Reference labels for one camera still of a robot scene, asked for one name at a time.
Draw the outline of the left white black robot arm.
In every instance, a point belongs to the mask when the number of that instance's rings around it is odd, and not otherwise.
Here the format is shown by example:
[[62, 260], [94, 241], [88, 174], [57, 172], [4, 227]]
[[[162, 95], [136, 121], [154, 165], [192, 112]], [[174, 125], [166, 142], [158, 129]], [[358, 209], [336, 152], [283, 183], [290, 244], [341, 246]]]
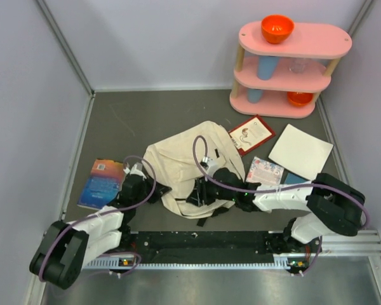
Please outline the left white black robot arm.
[[124, 252], [131, 246], [127, 223], [140, 203], [155, 203], [172, 190], [151, 177], [129, 174], [121, 190], [99, 211], [66, 223], [51, 224], [30, 264], [29, 271], [64, 290], [82, 268], [105, 252]]

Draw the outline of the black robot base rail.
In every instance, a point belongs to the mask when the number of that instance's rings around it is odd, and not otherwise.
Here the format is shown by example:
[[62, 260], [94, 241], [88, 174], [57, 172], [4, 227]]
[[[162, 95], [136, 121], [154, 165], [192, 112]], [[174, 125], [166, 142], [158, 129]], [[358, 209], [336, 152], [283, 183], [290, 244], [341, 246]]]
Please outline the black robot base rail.
[[288, 251], [282, 234], [267, 231], [125, 233], [118, 249], [140, 254], [144, 264], [272, 263]]

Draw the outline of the cream canvas student backpack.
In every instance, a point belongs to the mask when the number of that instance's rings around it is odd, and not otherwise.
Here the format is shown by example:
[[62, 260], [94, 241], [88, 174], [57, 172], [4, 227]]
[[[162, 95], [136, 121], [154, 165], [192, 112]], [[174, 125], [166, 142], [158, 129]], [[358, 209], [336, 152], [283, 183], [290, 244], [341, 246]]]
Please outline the cream canvas student backpack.
[[162, 204], [170, 212], [186, 219], [207, 218], [220, 207], [234, 206], [231, 200], [216, 200], [203, 207], [185, 202], [194, 188], [195, 179], [203, 176], [192, 153], [193, 142], [198, 135], [206, 139], [207, 155], [210, 158], [215, 158], [215, 150], [218, 151], [217, 163], [220, 168], [228, 168], [239, 178], [245, 177], [243, 162], [230, 135], [224, 127], [212, 121], [202, 122], [182, 133], [149, 145], [144, 154], [144, 159], [149, 162], [148, 165], [144, 165], [145, 169], [149, 172], [153, 168], [157, 182], [171, 188], [171, 191], [161, 198]]

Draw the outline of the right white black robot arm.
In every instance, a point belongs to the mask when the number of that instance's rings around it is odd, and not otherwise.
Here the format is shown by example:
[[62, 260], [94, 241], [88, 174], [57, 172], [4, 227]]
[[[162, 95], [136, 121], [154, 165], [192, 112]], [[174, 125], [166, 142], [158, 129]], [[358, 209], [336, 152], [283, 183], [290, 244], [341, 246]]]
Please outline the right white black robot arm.
[[306, 215], [291, 219], [281, 237], [267, 241], [275, 253], [298, 252], [312, 241], [329, 234], [356, 236], [361, 229], [365, 197], [327, 173], [300, 184], [268, 186], [242, 181], [227, 168], [213, 177], [200, 177], [186, 202], [197, 207], [229, 200], [245, 212], [301, 210]]

